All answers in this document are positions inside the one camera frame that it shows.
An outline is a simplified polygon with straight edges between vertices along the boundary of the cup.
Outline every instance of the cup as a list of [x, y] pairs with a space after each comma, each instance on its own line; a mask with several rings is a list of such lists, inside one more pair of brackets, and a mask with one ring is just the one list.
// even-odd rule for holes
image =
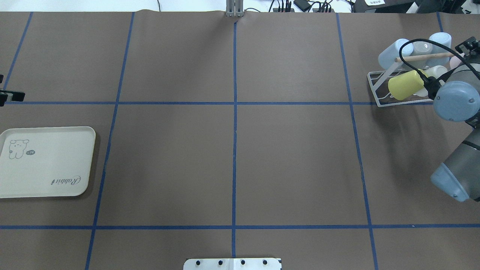
[[[440, 76], [447, 73], [447, 71], [448, 69], [444, 66], [434, 66], [425, 70], [425, 74], [427, 75], [427, 77], [435, 77], [436, 79], [438, 79]], [[416, 92], [415, 95], [419, 97], [426, 97], [428, 95], [428, 91], [427, 89], [423, 88], [420, 91]]]
[[[380, 53], [380, 55], [378, 56], [378, 63], [380, 64], [380, 66], [383, 69], [387, 70], [394, 63], [395, 58], [399, 56], [398, 52], [400, 51], [400, 47], [407, 42], [408, 42], [408, 39], [401, 38], [395, 41], [394, 43], [392, 43], [390, 46], [388, 46], [388, 48], [383, 50], [382, 53]], [[413, 52], [413, 45], [408, 44], [402, 49], [402, 56], [403, 57], [410, 56], [412, 52]]]
[[[411, 56], [431, 54], [432, 50], [432, 44], [423, 41], [416, 41], [413, 42], [413, 53]], [[427, 65], [427, 60], [409, 61], [408, 63], [418, 69], [423, 69]], [[405, 64], [403, 65], [403, 68], [405, 70], [412, 70], [412, 68]]]
[[[435, 33], [431, 35], [428, 39], [431, 41], [438, 42], [449, 48], [452, 46], [452, 36], [445, 32]], [[445, 49], [440, 48], [439, 46], [433, 45], [432, 54], [442, 53], [442, 52], [447, 52], [447, 51]], [[427, 66], [433, 67], [438, 65], [445, 65], [446, 63], [448, 63], [448, 57], [435, 58], [435, 59], [429, 59], [427, 61]]]
[[456, 68], [456, 67], [458, 67], [458, 66], [461, 65], [461, 64], [462, 64], [462, 61], [461, 61], [457, 56], [454, 56], [454, 57], [452, 57], [452, 58], [450, 59], [450, 69], [451, 69], [451, 70], [454, 69], [454, 68]]
[[397, 100], [404, 100], [422, 88], [423, 80], [414, 70], [393, 77], [388, 81], [388, 90]]

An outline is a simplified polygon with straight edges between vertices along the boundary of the white floor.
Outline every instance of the white floor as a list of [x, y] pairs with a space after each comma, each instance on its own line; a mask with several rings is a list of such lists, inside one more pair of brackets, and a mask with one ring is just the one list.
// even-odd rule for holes
[[[162, 11], [224, 11], [226, 0], [159, 0]], [[271, 0], [244, 0], [243, 8], [256, 8], [262, 12], [268, 11]], [[335, 12], [350, 12], [350, 5], [345, 0], [333, 0], [331, 3]], [[275, 1], [273, 8], [278, 7]], [[462, 6], [472, 13], [480, 13], [480, 5], [467, 0]], [[296, 12], [300, 10], [292, 5]], [[131, 12], [138, 10], [158, 11], [156, 0], [1, 0], [0, 12]]]

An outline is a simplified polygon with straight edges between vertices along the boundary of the wooden rod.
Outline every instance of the wooden rod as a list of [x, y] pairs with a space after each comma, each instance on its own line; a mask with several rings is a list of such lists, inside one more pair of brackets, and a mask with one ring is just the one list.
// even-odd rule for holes
[[[407, 62], [411, 61], [419, 61], [419, 60], [427, 60], [433, 58], [444, 58], [444, 57], [452, 57], [453, 54], [450, 52], [442, 52], [442, 53], [434, 53], [434, 54], [425, 54], [425, 55], [416, 55], [416, 56], [406, 56], [403, 59]], [[400, 57], [395, 58], [395, 62], [402, 62]]]

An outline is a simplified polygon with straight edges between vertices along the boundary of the power adapter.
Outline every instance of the power adapter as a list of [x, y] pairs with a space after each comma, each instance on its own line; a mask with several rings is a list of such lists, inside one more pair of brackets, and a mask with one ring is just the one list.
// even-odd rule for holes
[[[314, 9], [313, 9], [313, 12], [318, 12], [318, 10], [319, 10], [319, 9], [314, 8]], [[334, 10], [334, 9], [326, 9], [326, 10], [327, 10], [327, 11], [324, 11], [324, 13], [328, 13], [328, 12], [335, 13], [335, 10]]]
[[280, 9], [280, 11], [279, 11], [277, 8], [273, 8], [273, 12], [280, 12], [280, 13], [281, 13], [281, 12], [282, 12], [282, 9]]
[[307, 0], [295, 0], [293, 3], [303, 12], [310, 9], [312, 6], [307, 2]]

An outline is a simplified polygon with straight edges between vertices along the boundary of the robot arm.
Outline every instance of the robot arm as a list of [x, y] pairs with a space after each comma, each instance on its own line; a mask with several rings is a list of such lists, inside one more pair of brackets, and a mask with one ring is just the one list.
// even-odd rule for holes
[[[474, 37], [455, 49], [480, 72], [480, 44]], [[443, 86], [429, 89], [435, 112], [448, 121], [465, 121], [473, 131], [433, 173], [431, 181], [457, 201], [471, 198], [480, 202], [480, 80], [465, 63], [446, 76], [449, 78], [439, 78], [446, 81]]]

